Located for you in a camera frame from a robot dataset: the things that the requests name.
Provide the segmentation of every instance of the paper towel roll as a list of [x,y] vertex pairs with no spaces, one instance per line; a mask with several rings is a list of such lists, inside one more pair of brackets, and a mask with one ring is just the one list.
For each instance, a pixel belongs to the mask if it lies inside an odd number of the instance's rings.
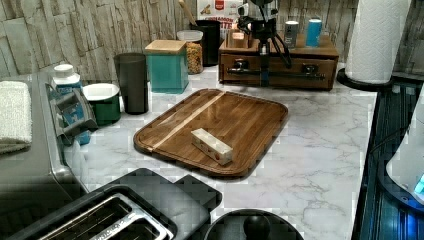
[[360,0],[346,75],[356,81],[387,83],[405,27],[411,0]]

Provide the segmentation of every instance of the black cup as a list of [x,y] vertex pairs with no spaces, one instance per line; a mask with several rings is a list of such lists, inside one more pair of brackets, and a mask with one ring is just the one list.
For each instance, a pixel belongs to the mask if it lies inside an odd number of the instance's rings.
[[192,30],[203,32],[203,66],[214,66],[218,64],[218,51],[221,44],[219,21],[197,20],[197,26],[190,24]]
[[142,114],[149,110],[146,56],[123,53],[113,58],[125,112]]

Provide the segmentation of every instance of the tray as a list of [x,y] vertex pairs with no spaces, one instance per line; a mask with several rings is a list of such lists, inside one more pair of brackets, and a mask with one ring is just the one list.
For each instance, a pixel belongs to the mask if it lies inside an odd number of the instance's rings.
[[[282,129],[287,107],[217,89],[199,90],[140,129],[137,151],[157,153],[213,176],[243,176]],[[233,161],[221,166],[192,143],[203,128],[233,148]]]

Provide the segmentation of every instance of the towel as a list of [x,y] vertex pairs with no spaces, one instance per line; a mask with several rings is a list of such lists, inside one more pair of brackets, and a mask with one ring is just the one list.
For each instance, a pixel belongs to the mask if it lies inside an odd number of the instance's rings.
[[22,82],[0,82],[0,154],[32,142],[31,97]]

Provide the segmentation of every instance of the marble countertop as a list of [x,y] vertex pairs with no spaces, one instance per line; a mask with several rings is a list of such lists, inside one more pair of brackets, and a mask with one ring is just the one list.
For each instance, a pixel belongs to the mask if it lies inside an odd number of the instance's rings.
[[[189,77],[183,94],[149,92],[149,112],[122,113],[82,146],[81,170],[89,191],[138,168],[171,182],[191,174],[223,194],[211,220],[243,208],[261,209],[289,221],[305,240],[350,239],[371,129],[375,93],[335,82],[327,91],[300,91],[221,85],[217,67]],[[243,178],[213,179],[171,162],[137,152],[137,130],[194,91],[218,88],[277,101],[289,110],[288,121],[256,168]]]

